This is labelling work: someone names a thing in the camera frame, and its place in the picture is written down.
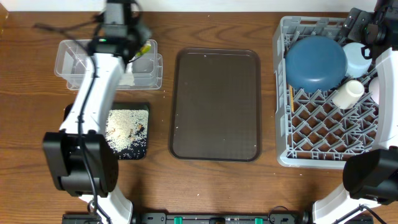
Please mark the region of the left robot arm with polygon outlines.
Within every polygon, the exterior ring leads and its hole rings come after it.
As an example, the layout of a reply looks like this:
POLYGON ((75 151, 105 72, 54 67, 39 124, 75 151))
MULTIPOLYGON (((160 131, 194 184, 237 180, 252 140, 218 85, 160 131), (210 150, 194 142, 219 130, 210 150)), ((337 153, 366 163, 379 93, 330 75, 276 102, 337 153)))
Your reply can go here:
POLYGON ((86 200, 81 223, 133 223, 134 206, 118 185, 118 159, 105 139, 106 120, 127 64, 142 54, 151 31, 141 22, 100 23, 88 44, 85 73, 71 110, 57 132, 47 132, 43 150, 58 190, 86 200))

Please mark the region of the cream plastic cup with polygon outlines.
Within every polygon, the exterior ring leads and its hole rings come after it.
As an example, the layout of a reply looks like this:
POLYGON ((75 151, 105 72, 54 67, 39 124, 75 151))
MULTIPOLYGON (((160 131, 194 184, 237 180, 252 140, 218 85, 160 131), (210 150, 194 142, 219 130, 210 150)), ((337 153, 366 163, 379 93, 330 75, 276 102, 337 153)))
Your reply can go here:
POLYGON ((332 98, 334 105, 340 109, 351 109, 364 94, 364 85, 357 80, 350 80, 337 89, 332 98))

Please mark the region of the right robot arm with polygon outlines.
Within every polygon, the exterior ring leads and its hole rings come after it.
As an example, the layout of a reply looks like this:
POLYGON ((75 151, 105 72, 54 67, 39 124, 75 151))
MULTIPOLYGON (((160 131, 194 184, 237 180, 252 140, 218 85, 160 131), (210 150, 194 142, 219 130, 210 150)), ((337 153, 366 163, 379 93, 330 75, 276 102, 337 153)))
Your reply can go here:
POLYGON ((343 181, 332 193, 312 203, 301 223, 346 223, 397 201, 397 1, 378 1, 371 20, 354 40, 370 50, 379 79, 376 136, 368 152, 350 157, 343 181))

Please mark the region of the pink bowl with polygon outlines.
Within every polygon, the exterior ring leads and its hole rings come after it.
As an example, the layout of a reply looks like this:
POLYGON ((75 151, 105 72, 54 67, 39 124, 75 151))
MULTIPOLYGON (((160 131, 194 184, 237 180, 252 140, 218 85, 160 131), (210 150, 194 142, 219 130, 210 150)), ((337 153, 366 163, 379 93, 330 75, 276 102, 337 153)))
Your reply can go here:
POLYGON ((371 99, 377 105, 379 104, 379 77, 373 78, 369 83, 369 92, 371 93, 371 99))

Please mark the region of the rice food waste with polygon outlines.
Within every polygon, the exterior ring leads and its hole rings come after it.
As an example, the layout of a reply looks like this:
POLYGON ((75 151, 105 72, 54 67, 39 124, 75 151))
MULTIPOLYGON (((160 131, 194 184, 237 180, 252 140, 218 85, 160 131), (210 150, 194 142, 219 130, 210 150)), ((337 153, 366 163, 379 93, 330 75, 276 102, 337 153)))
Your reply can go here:
POLYGON ((139 160, 146 156, 149 112, 111 110, 106 121, 106 142, 119 160, 139 160))

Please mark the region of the white napkin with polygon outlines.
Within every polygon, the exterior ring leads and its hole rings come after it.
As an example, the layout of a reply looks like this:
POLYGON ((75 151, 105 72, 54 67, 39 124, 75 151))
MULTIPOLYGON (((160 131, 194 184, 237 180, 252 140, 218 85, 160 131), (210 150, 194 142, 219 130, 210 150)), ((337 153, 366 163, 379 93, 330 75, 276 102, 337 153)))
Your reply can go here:
POLYGON ((126 85, 126 86, 134 86, 135 79, 134 79, 134 74, 132 72, 132 63, 127 64, 125 74, 122 75, 119 84, 120 85, 126 85))

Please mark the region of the dark blue plate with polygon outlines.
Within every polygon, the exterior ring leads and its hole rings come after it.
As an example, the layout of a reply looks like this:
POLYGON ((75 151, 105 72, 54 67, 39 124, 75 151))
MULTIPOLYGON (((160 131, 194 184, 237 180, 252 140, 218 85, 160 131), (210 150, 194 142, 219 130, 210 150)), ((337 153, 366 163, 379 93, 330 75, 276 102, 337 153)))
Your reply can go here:
POLYGON ((286 80, 307 93, 338 86, 346 75, 348 60, 341 45, 324 36, 306 37, 285 56, 286 80))

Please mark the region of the light blue bowl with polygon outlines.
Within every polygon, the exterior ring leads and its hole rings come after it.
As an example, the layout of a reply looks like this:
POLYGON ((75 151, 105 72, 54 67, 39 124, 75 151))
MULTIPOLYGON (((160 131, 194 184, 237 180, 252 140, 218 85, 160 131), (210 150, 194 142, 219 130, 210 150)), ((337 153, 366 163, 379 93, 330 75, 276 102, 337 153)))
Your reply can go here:
POLYGON ((361 49, 365 45, 357 42, 346 44, 343 47, 347 58, 347 77, 359 78, 368 72, 372 63, 371 59, 365 59, 361 49))

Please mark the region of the yellow green snack wrapper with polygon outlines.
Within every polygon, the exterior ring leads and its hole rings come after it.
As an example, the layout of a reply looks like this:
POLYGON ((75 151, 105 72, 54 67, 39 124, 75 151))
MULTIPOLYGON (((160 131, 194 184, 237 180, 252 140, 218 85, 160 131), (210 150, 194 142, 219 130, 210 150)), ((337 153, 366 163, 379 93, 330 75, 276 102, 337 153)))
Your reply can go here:
POLYGON ((148 53, 148 51, 152 48, 152 45, 150 41, 148 40, 141 48, 140 50, 135 54, 135 57, 141 57, 144 54, 148 53))

